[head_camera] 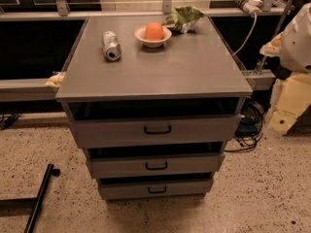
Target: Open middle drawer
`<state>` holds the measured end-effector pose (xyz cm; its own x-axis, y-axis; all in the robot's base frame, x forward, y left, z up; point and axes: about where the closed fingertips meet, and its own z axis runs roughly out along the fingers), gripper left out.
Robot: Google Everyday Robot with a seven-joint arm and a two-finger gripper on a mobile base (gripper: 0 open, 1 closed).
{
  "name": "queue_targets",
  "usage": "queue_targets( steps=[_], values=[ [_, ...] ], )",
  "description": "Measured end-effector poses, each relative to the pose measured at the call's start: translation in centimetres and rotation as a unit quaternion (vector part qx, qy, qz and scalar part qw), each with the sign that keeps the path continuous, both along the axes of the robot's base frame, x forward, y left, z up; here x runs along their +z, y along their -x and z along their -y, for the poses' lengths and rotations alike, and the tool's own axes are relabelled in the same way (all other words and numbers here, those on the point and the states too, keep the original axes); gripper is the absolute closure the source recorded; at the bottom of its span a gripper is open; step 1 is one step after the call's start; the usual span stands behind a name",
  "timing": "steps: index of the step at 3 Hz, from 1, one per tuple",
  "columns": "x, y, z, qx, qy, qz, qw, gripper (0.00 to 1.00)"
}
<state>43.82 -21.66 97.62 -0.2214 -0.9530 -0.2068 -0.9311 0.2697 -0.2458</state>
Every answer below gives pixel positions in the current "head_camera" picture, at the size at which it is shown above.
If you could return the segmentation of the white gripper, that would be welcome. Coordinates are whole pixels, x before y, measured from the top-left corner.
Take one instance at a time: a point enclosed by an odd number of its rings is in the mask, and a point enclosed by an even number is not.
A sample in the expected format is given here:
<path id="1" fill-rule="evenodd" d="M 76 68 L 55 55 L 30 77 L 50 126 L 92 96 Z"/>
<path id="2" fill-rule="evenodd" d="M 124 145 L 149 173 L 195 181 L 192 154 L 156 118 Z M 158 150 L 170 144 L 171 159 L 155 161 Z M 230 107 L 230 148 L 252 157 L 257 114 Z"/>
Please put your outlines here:
<path id="1" fill-rule="evenodd" d="M 311 75 L 293 73 L 284 81 L 277 79 L 270 103 L 267 129 L 286 134 L 311 105 Z"/>

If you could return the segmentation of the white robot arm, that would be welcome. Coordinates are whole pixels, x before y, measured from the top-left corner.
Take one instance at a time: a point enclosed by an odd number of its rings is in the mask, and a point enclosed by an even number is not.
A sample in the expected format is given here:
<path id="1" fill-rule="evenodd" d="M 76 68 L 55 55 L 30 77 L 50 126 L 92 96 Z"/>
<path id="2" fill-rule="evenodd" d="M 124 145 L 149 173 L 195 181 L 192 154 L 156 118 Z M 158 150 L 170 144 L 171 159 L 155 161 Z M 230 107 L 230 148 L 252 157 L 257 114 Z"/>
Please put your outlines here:
<path id="1" fill-rule="evenodd" d="M 273 86 L 268 129 L 286 134 L 311 105 L 311 3 L 302 6 L 283 32 L 259 53 L 278 57 L 291 75 Z"/>

